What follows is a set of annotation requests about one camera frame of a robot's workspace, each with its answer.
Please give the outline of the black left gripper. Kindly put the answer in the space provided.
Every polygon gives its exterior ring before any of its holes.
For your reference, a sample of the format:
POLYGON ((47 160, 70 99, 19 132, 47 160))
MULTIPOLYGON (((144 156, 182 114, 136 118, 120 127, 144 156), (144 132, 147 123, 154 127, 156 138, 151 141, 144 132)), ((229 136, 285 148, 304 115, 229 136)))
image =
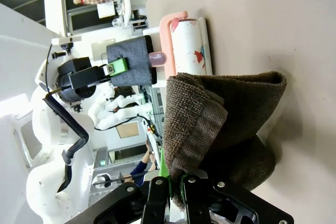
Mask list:
POLYGON ((128 71, 125 58, 101 66, 91 66, 89 57, 68 60, 58 67, 57 88, 64 88, 58 93, 64 102, 74 103, 94 95, 96 85, 110 81, 116 75, 128 71))

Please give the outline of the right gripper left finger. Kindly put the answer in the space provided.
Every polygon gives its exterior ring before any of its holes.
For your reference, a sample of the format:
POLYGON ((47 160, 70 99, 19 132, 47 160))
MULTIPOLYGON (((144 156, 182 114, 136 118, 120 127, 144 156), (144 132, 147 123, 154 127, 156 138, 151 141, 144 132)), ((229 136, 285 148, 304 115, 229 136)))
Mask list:
POLYGON ((170 182, 167 177, 154 177, 137 186, 125 182, 94 206, 94 223, 164 223, 169 204, 170 182))

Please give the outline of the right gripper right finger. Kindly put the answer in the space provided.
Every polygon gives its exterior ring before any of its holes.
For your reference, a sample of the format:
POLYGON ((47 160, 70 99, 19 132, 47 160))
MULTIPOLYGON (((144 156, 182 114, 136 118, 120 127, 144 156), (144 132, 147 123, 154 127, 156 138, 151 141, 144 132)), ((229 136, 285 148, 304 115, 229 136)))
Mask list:
POLYGON ((294 223, 294 218, 233 182, 183 178, 188 223, 294 223))

